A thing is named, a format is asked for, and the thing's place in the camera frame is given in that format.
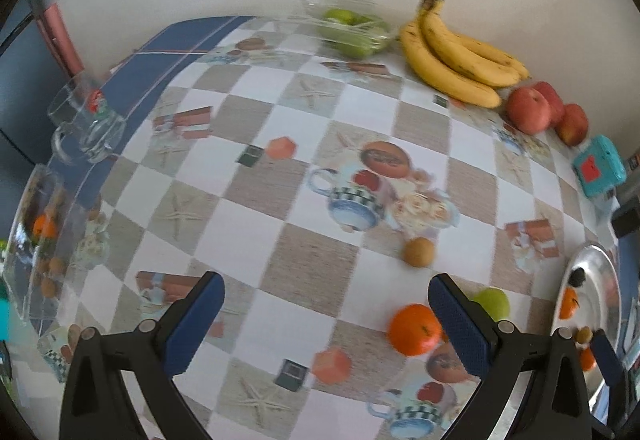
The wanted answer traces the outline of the clear box of green fruit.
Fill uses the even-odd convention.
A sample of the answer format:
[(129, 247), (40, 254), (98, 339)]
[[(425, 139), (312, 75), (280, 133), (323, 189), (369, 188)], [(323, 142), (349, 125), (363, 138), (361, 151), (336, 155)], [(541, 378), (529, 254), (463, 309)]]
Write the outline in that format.
[(378, 6), (363, 0), (299, 0), (303, 24), (341, 56), (363, 60), (381, 53), (397, 30), (378, 15)]

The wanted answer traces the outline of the orange tangerine on plate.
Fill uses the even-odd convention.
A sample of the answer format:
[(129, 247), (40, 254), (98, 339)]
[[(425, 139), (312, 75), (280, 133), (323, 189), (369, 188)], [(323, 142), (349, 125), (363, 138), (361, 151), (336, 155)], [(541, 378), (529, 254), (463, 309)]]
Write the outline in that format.
[(567, 286), (561, 298), (559, 319), (568, 320), (574, 316), (579, 308), (579, 297), (575, 287)]

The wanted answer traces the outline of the red apple right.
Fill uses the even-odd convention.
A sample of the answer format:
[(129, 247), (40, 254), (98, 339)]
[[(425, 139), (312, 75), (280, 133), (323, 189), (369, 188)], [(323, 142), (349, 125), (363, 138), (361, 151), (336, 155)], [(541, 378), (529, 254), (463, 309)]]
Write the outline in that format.
[(554, 130), (567, 146), (581, 144), (587, 137), (589, 122), (585, 111), (575, 103), (564, 105), (564, 115)]

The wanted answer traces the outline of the red apple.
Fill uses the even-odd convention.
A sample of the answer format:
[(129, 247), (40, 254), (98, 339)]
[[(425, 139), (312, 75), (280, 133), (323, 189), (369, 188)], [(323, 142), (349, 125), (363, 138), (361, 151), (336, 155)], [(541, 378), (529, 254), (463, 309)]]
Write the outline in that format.
[(521, 87), (506, 99), (506, 116), (523, 134), (539, 134), (550, 126), (551, 106), (536, 89)]
[(585, 111), (575, 103), (564, 105), (564, 115), (554, 130), (567, 146), (581, 144), (587, 137), (589, 122)]
[(550, 127), (555, 128), (565, 115), (565, 105), (559, 93), (548, 82), (536, 82), (533, 88), (549, 103), (551, 110)]

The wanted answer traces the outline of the small brown fruit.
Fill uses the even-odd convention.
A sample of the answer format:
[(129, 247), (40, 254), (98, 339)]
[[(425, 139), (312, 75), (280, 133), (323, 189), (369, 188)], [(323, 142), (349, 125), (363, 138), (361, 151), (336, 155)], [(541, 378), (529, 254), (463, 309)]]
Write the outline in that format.
[(402, 249), (402, 260), (413, 268), (427, 268), (435, 259), (436, 247), (428, 238), (413, 238)]

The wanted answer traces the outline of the orange tangerine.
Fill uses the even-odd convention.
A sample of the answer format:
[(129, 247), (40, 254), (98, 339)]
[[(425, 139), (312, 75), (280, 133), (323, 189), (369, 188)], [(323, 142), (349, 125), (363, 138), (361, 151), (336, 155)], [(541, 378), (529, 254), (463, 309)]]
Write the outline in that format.
[(590, 372), (597, 365), (596, 358), (594, 357), (590, 347), (580, 349), (578, 352), (578, 359), (580, 367), (584, 373)]
[(579, 297), (575, 287), (567, 286), (561, 298), (559, 319), (568, 320), (574, 316), (579, 308)]
[(442, 326), (425, 304), (409, 304), (395, 313), (387, 329), (390, 345), (403, 356), (422, 356), (442, 339)]

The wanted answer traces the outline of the yellow banana bunch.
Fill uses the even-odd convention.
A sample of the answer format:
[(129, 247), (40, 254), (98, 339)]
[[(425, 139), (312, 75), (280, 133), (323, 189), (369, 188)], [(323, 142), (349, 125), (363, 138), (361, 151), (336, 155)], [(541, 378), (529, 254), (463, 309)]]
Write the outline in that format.
[(401, 27), (407, 63), (435, 90), (480, 108), (498, 108), (499, 91), (529, 78), (525, 65), (506, 52), (450, 30), (440, 16), (444, 0), (420, 0), (416, 17)]

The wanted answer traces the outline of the teal plastic box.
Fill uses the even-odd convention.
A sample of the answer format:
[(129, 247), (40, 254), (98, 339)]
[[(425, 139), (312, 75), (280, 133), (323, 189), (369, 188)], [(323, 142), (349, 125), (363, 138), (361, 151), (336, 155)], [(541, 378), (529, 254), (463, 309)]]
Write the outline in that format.
[(603, 134), (590, 140), (585, 149), (574, 158), (572, 167), (586, 197), (611, 191), (627, 179), (617, 148)]

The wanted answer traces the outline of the brown round fruit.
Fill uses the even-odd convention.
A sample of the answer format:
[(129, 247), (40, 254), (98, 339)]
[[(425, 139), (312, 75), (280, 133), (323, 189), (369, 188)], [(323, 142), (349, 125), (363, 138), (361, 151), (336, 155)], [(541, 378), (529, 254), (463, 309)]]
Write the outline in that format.
[(578, 344), (589, 344), (592, 339), (592, 330), (589, 326), (583, 326), (575, 334), (575, 340)]

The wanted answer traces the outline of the silver metal plate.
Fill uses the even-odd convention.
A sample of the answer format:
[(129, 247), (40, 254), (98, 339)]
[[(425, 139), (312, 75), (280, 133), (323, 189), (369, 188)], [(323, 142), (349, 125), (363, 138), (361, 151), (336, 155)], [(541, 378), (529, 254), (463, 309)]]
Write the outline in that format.
[[(570, 272), (575, 268), (586, 271), (586, 282), (576, 288), (579, 308), (568, 320), (559, 319), (561, 298), (567, 288)], [(595, 242), (585, 242), (570, 257), (562, 277), (558, 299), (552, 318), (551, 331), (567, 328), (573, 334), (583, 326), (589, 326), (593, 332), (604, 330), (608, 341), (616, 348), (620, 339), (620, 286), (614, 264), (606, 250)]]

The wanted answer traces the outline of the clear glass mug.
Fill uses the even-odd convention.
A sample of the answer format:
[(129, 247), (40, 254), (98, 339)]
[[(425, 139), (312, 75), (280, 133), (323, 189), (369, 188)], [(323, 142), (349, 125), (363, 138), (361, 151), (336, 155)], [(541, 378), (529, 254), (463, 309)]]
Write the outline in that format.
[(65, 137), (72, 137), (90, 164), (116, 156), (126, 119), (107, 103), (99, 83), (87, 72), (80, 72), (65, 84), (48, 107), (55, 126), (51, 137), (53, 156), (64, 164), (74, 159), (63, 148)]

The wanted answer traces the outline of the dark plum on plate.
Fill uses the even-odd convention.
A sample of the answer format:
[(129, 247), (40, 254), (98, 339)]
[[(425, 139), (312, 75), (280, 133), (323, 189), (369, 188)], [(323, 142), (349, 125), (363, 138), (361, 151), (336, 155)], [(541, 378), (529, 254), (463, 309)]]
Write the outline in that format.
[(574, 288), (579, 288), (584, 285), (586, 282), (586, 271), (583, 268), (575, 268), (570, 272), (570, 277), (568, 278), (568, 285)]

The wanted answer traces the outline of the black power adapter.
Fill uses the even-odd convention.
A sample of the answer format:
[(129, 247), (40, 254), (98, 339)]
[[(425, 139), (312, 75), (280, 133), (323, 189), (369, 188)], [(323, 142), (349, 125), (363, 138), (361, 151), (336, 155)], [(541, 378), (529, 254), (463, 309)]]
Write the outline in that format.
[(640, 200), (633, 197), (616, 209), (612, 215), (612, 228), (616, 238), (634, 233), (640, 229)]

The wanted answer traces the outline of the pink rolled object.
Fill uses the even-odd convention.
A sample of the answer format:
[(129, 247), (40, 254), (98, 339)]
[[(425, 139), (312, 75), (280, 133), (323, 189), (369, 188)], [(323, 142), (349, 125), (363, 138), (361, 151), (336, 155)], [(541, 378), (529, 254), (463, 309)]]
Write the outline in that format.
[(55, 61), (68, 76), (74, 77), (85, 69), (57, 4), (50, 4), (43, 10), (37, 26)]

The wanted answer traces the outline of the clear plastic fruit container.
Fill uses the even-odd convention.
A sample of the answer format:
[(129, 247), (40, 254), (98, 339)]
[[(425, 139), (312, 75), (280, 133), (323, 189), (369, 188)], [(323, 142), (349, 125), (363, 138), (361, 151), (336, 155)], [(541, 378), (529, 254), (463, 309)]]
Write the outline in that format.
[(11, 226), (2, 267), (17, 316), (43, 334), (56, 320), (65, 287), (108, 257), (107, 218), (87, 210), (48, 167), (35, 166)]

